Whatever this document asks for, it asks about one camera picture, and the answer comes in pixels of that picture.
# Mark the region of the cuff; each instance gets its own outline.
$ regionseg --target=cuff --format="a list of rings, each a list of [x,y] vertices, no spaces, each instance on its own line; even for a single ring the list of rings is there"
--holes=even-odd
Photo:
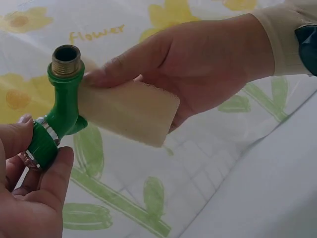
[[[251,12],[265,29],[271,43],[274,75],[311,74],[299,56],[299,43],[295,30],[313,24],[293,5],[282,3]]]

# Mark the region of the brass fitting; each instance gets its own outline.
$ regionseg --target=brass fitting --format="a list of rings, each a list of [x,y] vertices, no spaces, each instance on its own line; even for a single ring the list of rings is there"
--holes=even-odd
[[[58,47],[53,53],[51,67],[52,74],[58,78],[77,75],[82,68],[79,49],[73,45]]]

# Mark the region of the white sleeve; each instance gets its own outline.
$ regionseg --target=white sleeve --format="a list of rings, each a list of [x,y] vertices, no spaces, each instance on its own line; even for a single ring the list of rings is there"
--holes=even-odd
[[[304,25],[317,25],[317,0],[286,0],[251,14],[260,21],[270,40],[274,75],[310,74],[299,57],[294,31]]]

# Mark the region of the human hand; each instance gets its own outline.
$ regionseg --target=human hand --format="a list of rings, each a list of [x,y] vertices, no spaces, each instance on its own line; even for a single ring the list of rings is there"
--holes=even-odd
[[[25,169],[17,154],[27,149],[32,131],[31,116],[0,125],[0,238],[62,237],[73,151],[61,148],[45,173],[28,171],[21,187],[14,190]]]
[[[97,87],[137,78],[180,99],[171,130],[210,110],[244,85],[274,72],[265,30],[250,14],[167,28],[86,75]]]

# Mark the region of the beige sponge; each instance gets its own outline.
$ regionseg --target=beige sponge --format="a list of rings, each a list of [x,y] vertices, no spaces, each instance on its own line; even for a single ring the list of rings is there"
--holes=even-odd
[[[116,134],[161,147],[179,106],[179,99],[161,89],[131,81],[100,89],[81,85],[79,114]]]

